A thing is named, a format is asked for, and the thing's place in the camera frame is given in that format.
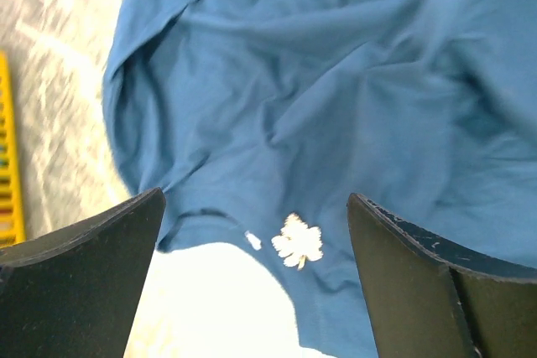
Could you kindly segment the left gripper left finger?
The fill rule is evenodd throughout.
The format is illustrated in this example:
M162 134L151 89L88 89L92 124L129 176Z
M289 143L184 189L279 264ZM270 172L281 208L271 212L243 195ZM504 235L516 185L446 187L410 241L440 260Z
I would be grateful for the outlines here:
M121 357L164 215L161 189L1 250L3 357Z

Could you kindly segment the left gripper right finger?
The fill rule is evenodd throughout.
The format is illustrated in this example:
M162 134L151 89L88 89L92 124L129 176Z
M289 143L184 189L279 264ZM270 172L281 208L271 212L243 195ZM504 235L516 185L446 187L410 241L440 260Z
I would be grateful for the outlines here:
M536 271L404 221L363 195L347 220L381 357L534 357Z

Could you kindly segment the gold flower brooch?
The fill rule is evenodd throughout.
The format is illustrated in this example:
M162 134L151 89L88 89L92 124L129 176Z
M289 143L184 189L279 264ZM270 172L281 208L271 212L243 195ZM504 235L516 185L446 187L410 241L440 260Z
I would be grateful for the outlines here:
M293 212L284 220L280 233L271 239L272 246L286 267L302 270L307 262L323 258L322 232L319 226L309 226Z

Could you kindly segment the dark blue t-shirt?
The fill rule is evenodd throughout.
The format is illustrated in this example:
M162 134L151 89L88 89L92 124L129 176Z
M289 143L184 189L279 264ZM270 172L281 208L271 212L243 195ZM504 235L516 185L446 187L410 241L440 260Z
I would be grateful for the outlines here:
M123 0L103 109L128 190L164 192L157 250L254 257L302 350L377 354L352 193L536 263L536 0ZM293 212L322 232L300 271L271 243Z

